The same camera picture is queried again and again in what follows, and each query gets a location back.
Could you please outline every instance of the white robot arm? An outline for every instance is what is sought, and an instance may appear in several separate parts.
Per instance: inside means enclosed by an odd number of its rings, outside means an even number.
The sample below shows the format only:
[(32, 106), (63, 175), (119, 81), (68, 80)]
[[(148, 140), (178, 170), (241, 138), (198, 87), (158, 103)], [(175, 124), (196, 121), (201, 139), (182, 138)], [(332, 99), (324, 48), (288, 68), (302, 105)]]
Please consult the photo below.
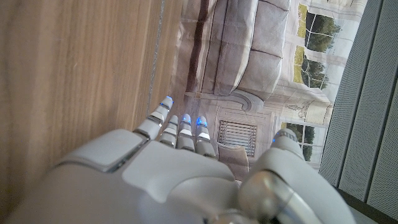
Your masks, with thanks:
[(171, 117), (172, 99), (133, 132), (111, 131), (65, 156), (7, 223), (355, 223), (337, 191), (280, 130), (239, 188), (216, 160), (207, 123)]

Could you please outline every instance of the gray ribbed surface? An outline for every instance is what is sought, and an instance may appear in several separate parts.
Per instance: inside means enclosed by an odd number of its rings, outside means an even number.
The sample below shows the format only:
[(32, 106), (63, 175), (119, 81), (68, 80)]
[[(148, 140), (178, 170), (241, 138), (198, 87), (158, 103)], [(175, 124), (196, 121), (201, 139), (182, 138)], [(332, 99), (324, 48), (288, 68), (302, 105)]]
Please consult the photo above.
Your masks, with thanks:
[(396, 4), (396, 0), (383, 1), (339, 184), (341, 190), (362, 201), (367, 197), (390, 99), (395, 90), (398, 55)]
[[(390, 63), (389, 67), (395, 67), (395, 70), (386, 70), (386, 72), (394, 72), (396, 75), (398, 67), (397, 1), (384, 0), (380, 20), (383, 23), (379, 25), (381, 31), (377, 34), (376, 40), (386, 44), (386, 47), (382, 47), (380, 51), (380, 54), (383, 54), (382, 58), (386, 61), (381, 63), (382, 65)], [(389, 110), (367, 203), (398, 220), (398, 86), (396, 86)]]
[(381, 0), (368, 1), (349, 54), (329, 126), (319, 173), (337, 186), (354, 120), (359, 91), (373, 44)]
[(398, 88), (391, 104), (368, 204), (398, 220)]

